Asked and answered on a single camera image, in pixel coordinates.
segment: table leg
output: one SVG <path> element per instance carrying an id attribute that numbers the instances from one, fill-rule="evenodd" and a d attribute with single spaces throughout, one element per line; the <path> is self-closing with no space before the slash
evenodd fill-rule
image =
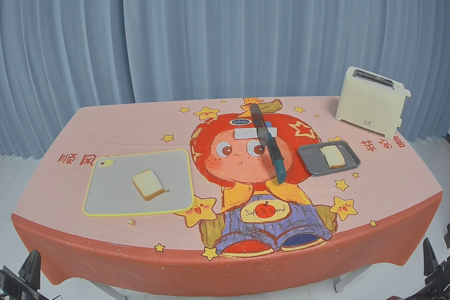
<path id="1" fill-rule="evenodd" d="M 351 273 L 347 274 L 347 276 L 344 279 L 338 281 L 334 285 L 335 291 L 341 292 L 342 290 L 344 290 L 348 285 L 350 285 L 353 281 L 355 281 L 357 278 L 359 278 L 361 276 L 361 274 L 370 267 L 371 267 L 371 265 L 366 265 L 357 270 L 353 270 Z"/>
<path id="2" fill-rule="evenodd" d="M 91 281 L 95 286 L 97 286 L 101 291 L 106 292 L 110 297 L 114 300 L 127 300 L 126 296 L 123 296 L 121 293 L 115 291 L 109 285 L 100 284 L 99 282 Z"/>

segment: toaster slot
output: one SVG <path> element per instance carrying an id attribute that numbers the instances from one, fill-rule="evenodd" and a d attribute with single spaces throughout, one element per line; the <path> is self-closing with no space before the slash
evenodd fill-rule
<path id="1" fill-rule="evenodd" d="M 355 70 L 353 72 L 353 77 L 359 78 L 361 80 L 369 81 L 371 83 L 375 83 L 377 85 L 383 86 L 385 88 L 395 90 L 394 82 L 390 79 L 383 78 L 382 76 L 378 76 L 375 74 L 371 74 L 369 72 L 363 70 Z"/>

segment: toaster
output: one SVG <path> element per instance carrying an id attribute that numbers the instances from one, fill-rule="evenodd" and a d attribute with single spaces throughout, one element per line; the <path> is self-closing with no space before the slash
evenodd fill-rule
<path id="1" fill-rule="evenodd" d="M 373 72 L 349 67 L 342 86 L 336 120 L 366 128 L 392 139 L 401 125 L 409 90 L 402 83 Z"/>

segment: cartoon shoe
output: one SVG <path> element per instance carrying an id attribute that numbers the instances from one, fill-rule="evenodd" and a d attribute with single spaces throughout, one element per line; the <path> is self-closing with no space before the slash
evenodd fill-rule
<path id="1" fill-rule="evenodd" d="M 305 249 L 324 242 L 321 237 L 313 234 L 297 234 L 288 238 L 281 246 L 282 251 Z"/>
<path id="2" fill-rule="evenodd" d="M 227 257 L 254 257 L 270 254 L 271 246 L 259 240 L 243 240 L 227 246 L 220 255 Z"/>

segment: table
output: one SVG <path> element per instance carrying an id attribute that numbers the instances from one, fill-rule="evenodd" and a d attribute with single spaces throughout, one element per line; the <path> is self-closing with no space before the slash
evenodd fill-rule
<path id="1" fill-rule="evenodd" d="M 79 277 L 161 295 L 255 294 L 373 263 L 403 265 L 442 189 L 400 134 L 386 140 L 336 121 L 338 101 L 255 97 L 82 108 L 31 177 L 14 227 L 28 250 L 41 253 L 53 284 Z M 251 103 L 277 128 L 288 169 L 282 186 L 265 152 L 233 138 L 235 128 L 253 126 Z M 310 176 L 298 146 L 339 139 L 361 165 Z M 134 226 L 127 217 L 83 213 L 99 157 L 173 149 L 190 154 L 194 207 L 202 210 L 137 216 Z"/>

